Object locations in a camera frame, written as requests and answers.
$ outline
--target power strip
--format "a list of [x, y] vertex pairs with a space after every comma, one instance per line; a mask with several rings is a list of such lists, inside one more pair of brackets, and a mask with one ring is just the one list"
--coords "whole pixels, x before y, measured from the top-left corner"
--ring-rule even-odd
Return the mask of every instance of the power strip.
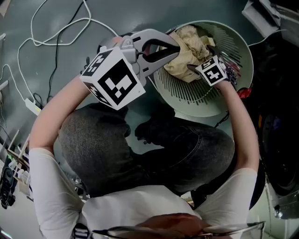
[[39, 107], [36, 106], [36, 104], [34, 102], [32, 102], [28, 98], [25, 99], [25, 105], [29, 110], [31, 110], [37, 116], [42, 111]]

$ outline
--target white cable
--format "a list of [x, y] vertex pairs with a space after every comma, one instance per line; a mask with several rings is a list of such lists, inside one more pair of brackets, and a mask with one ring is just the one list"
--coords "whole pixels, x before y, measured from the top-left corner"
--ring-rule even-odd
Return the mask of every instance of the white cable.
[[[45, 4], [46, 1], [48, 1], [48, 0], [45, 0], [45, 1], [40, 5], [40, 7], [36, 10], [36, 12], [33, 14], [32, 18], [31, 18], [31, 24], [30, 24], [30, 28], [31, 28], [31, 37], [32, 37], [32, 39], [33, 39], [33, 43], [34, 43], [35, 46], [49, 45], [49, 44], [46, 44], [46, 42], [52, 40], [55, 36], [57, 36], [57, 35], [58, 35], [61, 31], [63, 31], [64, 29], [68, 28], [70, 25], [72, 25], [72, 24], [74, 24], [74, 23], [76, 23], [76, 22], [82, 20], [82, 19], [79, 19], [79, 20], [76, 20], [76, 21], [74, 21], [74, 22], [71, 22], [70, 24], [68, 24], [68, 25], [66, 25], [65, 27], [63, 27], [63, 28], [62, 28], [61, 30], [59, 30], [55, 35], [53, 35], [52, 37], [50, 37], [48, 40], [46, 40], [46, 41], [44, 41], [44, 42], [40, 42], [40, 41], [35, 40], [34, 37], [33, 37], [33, 29], [32, 29], [33, 19], [34, 19], [36, 13], [38, 12], [38, 10]], [[77, 40], [77, 38], [81, 35], [81, 33], [82, 33], [82, 32], [87, 28], [87, 26], [89, 25], [89, 23], [90, 23], [90, 21], [91, 21], [91, 18], [92, 18], [92, 15], [91, 15], [90, 10], [89, 10], [89, 8], [88, 8], [88, 6], [87, 6], [87, 4], [86, 4], [86, 1], [83, 0], [83, 2], [84, 2], [84, 5], [85, 5], [86, 10], [87, 10], [87, 12], [88, 12], [88, 16], [89, 16], [89, 18], [87, 18], [87, 19], [88, 19], [88, 23], [82, 28], [82, 30], [78, 33], [78, 35], [77, 35], [77, 36], [76, 36], [70, 43], [58, 44], [59, 46], [69, 46], [69, 45], [73, 44], [73, 43]]]
[[8, 64], [5, 64], [5, 65], [2, 67], [2, 76], [1, 76], [0, 80], [2, 80], [2, 78], [3, 78], [3, 70], [4, 70], [4, 67], [5, 67], [5, 66], [7, 66], [7, 67], [9, 68], [9, 71], [10, 71], [11, 77], [13, 78], [13, 81], [14, 81], [14, 85], [15, 85], [15, 87], [16, 87], [16, 89], [17, 89], [18, 93], [19, 93], [19, 94], [20, 94], [20, 96], [22, 97], [22, 100], [25, 102], [25, 99], [24, 99], [24, 97], [22, 96], [22, 94], [21, 94], [21, 92], [20, 92], [19, 88], [17, 87], [17, 84], [15, 83], [15, 80], [14, 80], [13, 73], [11, 72], [10, 66], [9, 66]]
[[33, 96], [32, 92], [31, 92], [31, 90], [29, 89], [29, 87], [28, 87], [28, 85], [27, 85], [27, 82], [26, 82], [26, 80], [25, 80], [25, 78], [24, 78], [24, 76], [23, 76], [23, 73], [22, 73], [22, 71], [21, 71], [20, 60], [19, 60], [19, 55], [20, 55], [20, 49], [21, 49], [21, 47], [22, 47], [27, 41], [29, 41], [30, 39], [31, 39], [31, 38], [26, 39], [26, 40], [21, 44], [21, 46], [19, 47], [19, 49], [18, 49], [18, 57], [17, 57], [17, 60], [18, 60], [18, 66], [19, 66], [20, 74], [21, 74], [21, 76], [22, 76], [22, 78], [23, 78], [23, 80], [24, 80], [24, 82], [25, 82], [25, 85], [26, 85], [26, 87], [27, 87], [27, 90], [29, 91], [30, 95], [32, 96], [32, 99], [33, 99], [34, 104], [36, 104], [36, 100], [34, 99], [34, 96]]
[[[83, 2], [84, 2], [84, 6], [85, 6], [85, 8], [86, 8], [86, 10], [87, 10], [87, 12], [88, 12], [88, 16], [89, 16], [89, 18], [84, 17], [84, 18], [75, 20], [75, 21], [71, 22], [70, 24], [66, 25], [65, 27], [63, 27], [63, 28], [62, 28], [61, 30], [59, 30], [55, 35], [53, 35], [52, 37], [50, 37], [50, 38], [47, 39], [46, 41], [44, 41], [44, 42], [40, 42], [40, 41], [34, 39], [32, 24], [33, 24], [33, 19], [34, 19], [36, 13], [37, 13], [37, 12], [39, 11], [39, 9], [45, 4], [46, 1], [47, 1], [47, 0], [45, 0], [45, 1], [39, 6], [39, 8], [35, 11], [35, 13], [33, 14], [32, 19], [31, 19], [31, 24], [30, 24], [30, 28], [31, 28], [31, 38], [26, 39], [26, 40], [20, 45], [20, 47], [19, 47], [19, 49], [18, 49], [18, 56], [17, 56], [17, 61], [18, 61], [18, 67], [19, 67], [20, 74], [21, 74], [21, 76], [22, 76], [22, 78], [23, 78], [23, 81], [25, 82], [25, 85], [26, 85], [26, 87], [27, 87], [27, 89], [28, 89], [28, 91], [29, 91], [29, 93], [30, 93], [32, 99], [33, 99], [33, 102], [34, 102], [35, 104], [36, 104], [36, 100], [35, 100], [35, 98], [34, 98], [32, 92], [31, 92], [31, 90], [29, 89], [29, 87], [28, 87], [28, 85], [27, 85], [27, 82], [26, 82], [26, 80], [25, 80], [25, 77], [24, 77], [24, 75], [23, 75], [23, 73], [22, 73], [21, 66], [20, 66], [20, 58], [19, 58], [19, 56], [20, 56], [20, 49], [22, 48], [22, 46], [23, 46], [27, 41], [32, 40], [32, 42], [34, 43], [34, 45], [37, 46], [37, 47], [38, 47], [38, 46], [41, 46], [41, 45], [56, 46], [56, 45], [57, 45], [56, 43], [46, 43], [46, 42], [52, 40], [52, 39], [53, 39], [55, 36], [57, 36], [61, 31], [63, 31], [64, 29], [68, 28], [68, 27], [71, 26], [72, 24], [75, 24], [76, 22], [79, 22], [79, 21], [85, 21], [85, 20], [88, 20], [88, 23], [81, 29], [81, 31], [77, 34], [77, 36], [76, 36], [70, 43], [58, 44], [58, 46], [69, 46], [69, 45], [73, 44], [73, 43], [77, 40], [77, 38], [82, 34], [82, 32], [88, 27], [88, 25], [90, 24], [91, 21], [96, 22], [96, 23], [98, 23], [98, 24], [100, 24], [100, 25], [106, 27], [106, 28], [109, 29], [114, 35], [118, 36], [117, 33], [116, 33], [111, 27], [109, 27], [108, 25], [106, 25], [106, 24], [104, 24], [104, 23], [102, 23], [102, 22], [100, 22], [100, 21], [98, 21], [98, 20], [95, 20], [95, 19], [92, 19], [92, 18], [91, 18], [91, 12], [90, 12], [90, 10], [89, 10], [87, 4], [86, 4], [86, 1], [83, 0]], [[14, 80], [14, 84], [15, 84], [15, 87], [17, 88], [18, 92], [20, 93], [20, 91], [19, 91], [19, 89], [18, 89], [18, 87], [17, 87], [17, 85], [16, 85], [16, 83], [15, 83], [15, 80]]]
[[254, 45], [258, 45], [258, 44], [260, 44], [260, 43], [266, 41], [266, 39], [267, 39], [269, 36], [271, 36], [272, 34], [277, 33], [277, 32], [282, 32], [282, 31], [288, 31], [288, 30], [287, 30], [287, 29], [280, 29], [280, 30], [277, 30], [277, 31], [275, 31], [275, 32], [272, 32], [270, 35], [268, 35], [267, 37], [265, 37], [265, 38], [264, 38], [263, 40], [261, 40], [260, 42], [253, 43], [253, 44], [248, 45], [248, 46], [251, 47], [251, 46], [254, 46]]
[[32, 37], [32, 41], [33, 41], [33, 43], [34, 43], [35, 46], [41, 46], [41, 45], [56, 46], [56, 43], [46, 43], [46, 42], [52, 40], [52, 39], [53, 39], [55, 36], [57, 36], [61, 31], [63, 31], [64, 29], [68, 28], [68, 27], [71, 26], [72, 24], [77, 23], [77, 22], [79, 22], [79, 21], [83, 21], [83, 20], [88, 20], [88, 23], [82, 28], [82, 30], [78, 33], [78, 35], [77, 35], [77, 36], [76, 36], [70, 43], [58, 44], [58, 46], [69, 46], [69, 45], [73, 44], [73, 43], [77, 40], [77, 38], [81, 35], [81, 33], [88, 27], [88, 25], [89, 25], [89, 23], [90, 23], [91, 21], [94, 21], [94, 22], [96, 22], [96, 23], [98, 23], [98, 24], [100, 24], [100, 25], [106, 27], [106, 28], [109, 29], [114, 35], [118, 36], [117, 33], [116, 33], [112, 28], [110, 28], [109, 26], [107, 26], [106, 24], [104, 24], [104, 23], [102, 23], [102, 22], [100, 22], [100, 21], [97, 21], [97, 20], [95, 20], [95, 19], [92, 19], [92, 16], [91, 16], [90, 10], [89, 10], [89, 8], [88, 8], [88, 6], [87, 6], [87, 4], [86, 4], [86, 1], [83, 0], [84, 5], [85, 5], [85, 8], [86, 8], [86, 10], [87, 10], [87, 12], [88, 12], [88, 16], [89, 16], [88, 18], [87, 18], [87, 17], [84, 17], [84, 18], [80, 18], [80, 19], [78, 19], [78, 20], [75, 20], [75, 21], [71, 22], [70, 24], [66, 25], [65, 27], [63, 27], [62, 29], [60, 29], [55, 35], [53, 35], [52, 37], [50, 37], [50, 38], [47, 39], [46, 41], [44, 41], [44, 42], [40, 42], [40, 41], [34, 39], [34, 37], [33, 37], [33, 27], [32, 27], [32, 24], [33, 24], [33, 19], [34, 19], [36, 13], [38, 12], [38, 10], [42, 7], [42, 5], [43, 5], [46, 1], [47, 1], [47, 0], [45, 0], [45, 1], [40, 5], [40, 7], [36, 10], [36, 12], [33, 14], [32, 19], [31, 19], [31, 24], [30, 24], [30, 28], [31, 28], [31, 37]]

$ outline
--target person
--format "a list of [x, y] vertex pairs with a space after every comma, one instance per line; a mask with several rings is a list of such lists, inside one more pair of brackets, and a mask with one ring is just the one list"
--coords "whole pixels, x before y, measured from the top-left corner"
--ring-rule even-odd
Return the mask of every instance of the person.
[[[79, 77], [69, 82], [41, 111], [30, 135], [31, 186], [43, 235], [76, 238], [76, 225], [89, 232], [137, 226], [187, 238], [210, 225], [246, 223], [259, 165], [257, 136], [231, 83], [216, 87], [226, 101], [235, 143], [219, 129], [175, 118], [163, 106], [135, 131], [138, 139], [163, 148], [137, 155], [125, 140], [128, 109], [98, 103], [75, 110], [89, 91]], [[55, 161], [58, 136], [66, 161], [91, 196], [85, 203]], [[234, 173], [202, 205], [193, 209], [180, 198], [223, 173], [235, 150]]]

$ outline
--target white sleeve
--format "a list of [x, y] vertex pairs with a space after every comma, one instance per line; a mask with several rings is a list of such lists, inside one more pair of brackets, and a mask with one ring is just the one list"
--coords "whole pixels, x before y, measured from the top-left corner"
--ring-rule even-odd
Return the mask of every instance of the white sleeve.
[[210, 225], [246, 223], [257, 173], [244, 168], [232, 176], [196, 212]]
[[37, 220], [47, 239], [71, 238], [83, 207], [74, 186], [46, 149], [29, 152], [31, 186]]

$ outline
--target red object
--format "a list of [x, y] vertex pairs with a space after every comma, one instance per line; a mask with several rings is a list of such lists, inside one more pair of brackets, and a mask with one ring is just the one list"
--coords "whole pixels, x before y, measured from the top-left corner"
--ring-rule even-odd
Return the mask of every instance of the red object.
[[251, 89], [242, 89], [238, 91], [238, 95], [240, 98], [247, 98], [251, 94]]

